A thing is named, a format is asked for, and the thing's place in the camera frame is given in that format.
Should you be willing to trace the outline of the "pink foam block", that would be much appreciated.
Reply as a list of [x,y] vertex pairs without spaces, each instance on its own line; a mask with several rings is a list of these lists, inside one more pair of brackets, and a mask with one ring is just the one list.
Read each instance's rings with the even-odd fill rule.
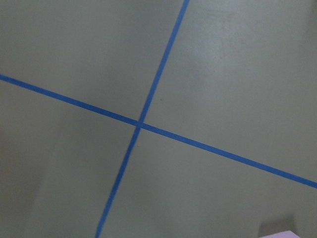
[[278,232],[271,235],[263,236],[261,238],[300,238],[300,237],[292,231],[283,231],[283,232]]

